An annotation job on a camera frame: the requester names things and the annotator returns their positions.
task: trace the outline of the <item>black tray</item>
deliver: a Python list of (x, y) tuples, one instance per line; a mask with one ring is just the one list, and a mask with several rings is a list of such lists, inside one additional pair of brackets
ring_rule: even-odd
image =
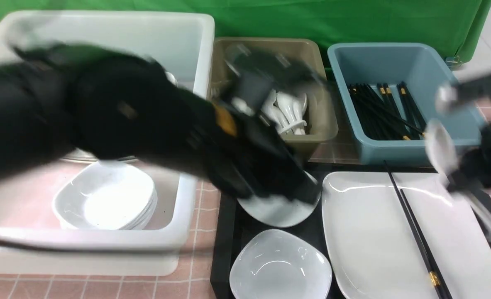
[[(325, 176), (331, 172), (384, 172), (382, 166), (312, 162), (307, 163), (305, 169), (318, 182), (323, 182)], [(392, 172), (435, 172), (432, 168), (390, 167), (390, 169)], [(491, 212), (491, 198), (485, 193), (481, 197), (480, 200)], [(210, 275), (210, 283), (217, 299), (234, 299), (229, 285), (230, 268), (234, 260), (253, 237), (261, 231), (272, 228), (249, 216), (235, 199), (225, 194), (221, 195)], [(310, 217), (302, 223), (282, 230), (308, 242), (329, 259), (323, 232), (321, 201)], [(344, 299), (334, 277), (327, 298)]]

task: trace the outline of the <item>white plastic bin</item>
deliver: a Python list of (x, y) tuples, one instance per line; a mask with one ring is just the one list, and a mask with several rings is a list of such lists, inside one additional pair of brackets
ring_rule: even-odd
[[(25, 32), (32, 25), (31, 32)], [(194, 93), (206, 97), (214, 42), (209, 15), (131, 11), (19, 11), (0, 22), (0, 60), (15, 59), (7, 47), (89, 42), (149, 56)]]
[[(40, 23), (34, 32), (21, 32), (25, 22)], [(0, 61), (17, 59), (6, 41), (21, 45), (91, 42), (150, 56), (180, 84), (206, 97), (214, 41), (209, 15), (166, 12), (20, 11), (0, 23)], [(0, 235), (10, 240), (66, 246), (181, 246), (189, 235), (197, 179), (137, 162), (155, 181), (156, 212), (145, 230), (61, 230), (51, 201), (84, 166), (56, 162), (0, 182)], [(0, 273), (149, 275), (170, 274), (178, 257), (97, 257), (23, 253), (0, 249)]]

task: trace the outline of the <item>pink tiled table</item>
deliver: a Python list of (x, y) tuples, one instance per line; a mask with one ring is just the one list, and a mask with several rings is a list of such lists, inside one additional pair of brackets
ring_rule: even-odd
[[(491, 121), (491, 105), (482, 102), (479, 109)], [(338, 123), (337, 138), (321, 144), (311, 161), (358, 163), (343, 115), (338, 115)], [(213, 244), (219, 200), (220, 193), (213, 185), (208, 182), (198, 184), (198, 198), (186, 246)], [(164, 277), (0, 274), (0, 299), (214, 299), (209, 282), (211, 262), (211, 256), (181, 257), (177, 270)]]

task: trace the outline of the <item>gold chopstick tip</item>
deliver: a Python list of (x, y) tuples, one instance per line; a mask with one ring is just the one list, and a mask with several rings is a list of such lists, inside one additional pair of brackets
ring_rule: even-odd
[(437, 286), (441, 285), (441, 282), (439, 281), (439, 278), (437, 277), (435, 272), (432, 271), (429, 273), (429, 275), (430, 275), (430, 279), (432, 280), (433, 286), (437, 287)]

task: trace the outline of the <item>plastic container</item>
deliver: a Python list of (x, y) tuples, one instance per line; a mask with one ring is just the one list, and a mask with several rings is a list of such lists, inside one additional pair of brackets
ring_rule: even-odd
[[(225, 50), (234, 43), (266, 49), (303, 60), (322, 76), (326, 76), (325, 67), (319, 53), (319, 47), (308, 39), (287, 38), (252, 38), (252, 37), (222, 37), (215, 39), (213, 64), (211, 72), (211, 92), (221, 90), (231, 78), (224, 58)], [(319, 144), (332, 140), (338, 134), (338, 123), (334, 113), (332, 100), (321, 87), (312, 87), (307, 91), (308, 109), (304, 115), (307, 121), (306, 135), (283, 135), (283, 139), (295, 148), (299, 157), (308, 160)]]
[[(25, 25), (32, 30), (25, 32)], [(214, 19), (194, 13), (145, 11), (18, 11), (0, 22), (0, 60), (17, 59), (7, 42), (88, 42), (152, 57), (179, 85), (207, 96)]]
[[(32, 32), (22, 32), (25, 24), (36, 26)], [(152, 57), (179, 85), (206, 97), (214, 30), (211, 16), (190, 13), (20, 11), (0, 22), (0, 62), (18, 59), (7, 47), (9, 39), (18, 45), (89, 42)], [(79, 248), (182, 246), (189, 236), (197, 178), (141, 162), (135, 165), (152, 178), (159, 199), (144, 230), (62, 230), (51, 201), (85, 165), (56, 162), (0, 182), (0, 235), (31, 244)], [(4, 274), (165, 276), (177, 263), (177, 255), (58, 255), (0, 248)]]
[[(450, 133), (458, 152), (479, 144), (479, 127), (484, 119), (475, 107), (450, 115), (440, 115), (435, 110), (437, 88), (456, 78), (430, 46), (409, 43), (337, 44), (329, 47), (327, 53), (361, 163), (382, 164), (386, 160), (397, 165), (429, 165), (423, 140), (372, 140), (363, 133), (347, 90), (347, 85), (352, 83), (396, 86), (404, 81), (426, 122), (438, 119)], [(391, 90), (404, 116), (397, 89)]]

